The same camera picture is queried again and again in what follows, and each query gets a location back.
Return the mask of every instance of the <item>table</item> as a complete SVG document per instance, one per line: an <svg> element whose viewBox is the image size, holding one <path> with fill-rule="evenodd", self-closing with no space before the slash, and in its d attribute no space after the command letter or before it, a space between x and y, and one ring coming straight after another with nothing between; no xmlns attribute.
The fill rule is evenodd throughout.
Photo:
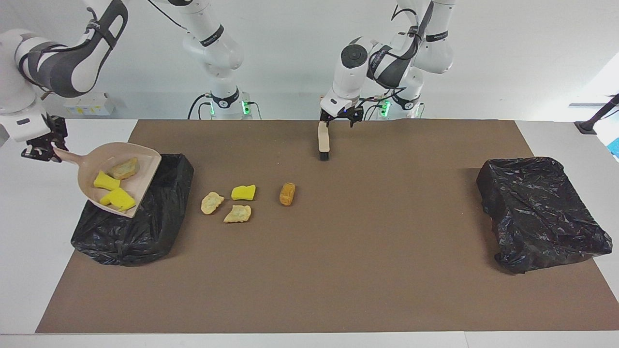
<svg viewBox="0 0 619 348"><path fill-rule="evenodd" d="M68 120L67 145L88 153L111 141L126 141L135 120ZM535 155L548 155L565 166L567 175L598 223L611 236L619 230L613 179L619 164L594 137L578 133L571 123L518 122ZM383 346L383 347L559 347L615 346L619 332L602 333L376 333L376 334L208 334L208 335L29 335L34 332L73 251L69 244L84 197L70 165L22 160L22 144L9 140L0 148L0 336L2 346L55 347L82 344L148 346ZM20 245L32 245L31 250ZM596 259L615 296L619 291L619 257Z"/></svg>

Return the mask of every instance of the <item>sponge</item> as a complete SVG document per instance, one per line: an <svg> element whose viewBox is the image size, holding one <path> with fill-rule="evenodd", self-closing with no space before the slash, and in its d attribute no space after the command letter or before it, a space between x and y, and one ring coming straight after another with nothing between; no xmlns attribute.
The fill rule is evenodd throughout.
<svg viewBox="0 0 619 348"><path fill-rule="evenodd" d="M108 191L112 191L120 187L120 180L114 179L100 170L93 185L96 188L105 188Z"/></svg>
<svg viewBox="0 0 619 348"><path fill-rule="evenodd" d="M121 188L114 189L112 192L106 194L99 200L99 203L104 206L111 204L119 211L126 211L136 206L136 200Z"/></svg>
<svg viewBox="0 0 619 348"><path fill-rule="evenodd" d="M256 185L251 186L237 186L232 190L232 199L238 201L240 199L244 201L253 201L256 194Z"/></svg>

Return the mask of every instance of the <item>white robotic arm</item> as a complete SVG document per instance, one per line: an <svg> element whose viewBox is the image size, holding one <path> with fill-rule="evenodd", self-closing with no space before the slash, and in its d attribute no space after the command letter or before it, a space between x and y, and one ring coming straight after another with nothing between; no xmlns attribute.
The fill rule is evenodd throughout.
<svg viewBox="0 0 619 348"><path fill-rule="evenodd" d="M409 31L396 35L389 45L362 37L344 48L335 67L333 86L321 101L321 121L346 117L352 125L363 119L359 117L363 109L355 108L363 76L386 89L397 90L390 97L402 110L410 110L421 94L422 70L441 74L451 67L452 50L446 38L456 0L397 2L402 9L394 12L394 17L405 13L411 21Z"/></svg>
<svg viewBox="0 0 619 348"><path fill-rule="evenodd" d="M178 9L182 23L187 26L188 36L184 48L205 69L213 88L215 115L224 117L243 114L242 91L234 78L234 71L243 63L243 50L225 31L214 16L210 0L157 0Z"/></svg>
<svg viewBox="0 0 619 348"><path fill-rule="evenodd" d="M16 141L27 141L22 155L39 160L60 159L51 143L64 147L64 119L48 116L33 85L62 97L89 92L99 71L122 34L129 0L84 0L93 19L72 47L39 37L27 30L0 34L0 124ZM156 0L175 6L187 26L184 47L206 69L218 115L246 113L233 71L243 62L243 51L214 17L208 0Z"/></svg>
<svg viewBox="0 0 619 348"><path fill-rule="evenodd" d="M0 35L0 122L16 141L50 132L32 85L63 97L92 89L99 70L122 34L127 9L120 0L85 0L93 19L72 47L22 29Z"/></svg>

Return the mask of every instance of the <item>dustpan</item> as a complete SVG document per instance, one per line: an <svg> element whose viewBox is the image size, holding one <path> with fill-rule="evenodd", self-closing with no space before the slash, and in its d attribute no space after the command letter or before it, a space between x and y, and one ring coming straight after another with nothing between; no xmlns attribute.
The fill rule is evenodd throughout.
<svg viewBox="0 0 619 348"><path fill-rule="evenodd" d="M97 207L117 215L134 217L144 194L155 176L161 162L161 155L148 147L130 144L128 142L111 142L104 144L87 155L76 155L61 149L54 149L61 160L78 166L77 183L84 195ZM109 171L115 165L137 157L138 172L132 177L121 181L121 188L136 201L136 206L126 211L118 211L113 206L104 206L99 200L109 193L108 190L96 188L93 185L100 170Z"/></svg>

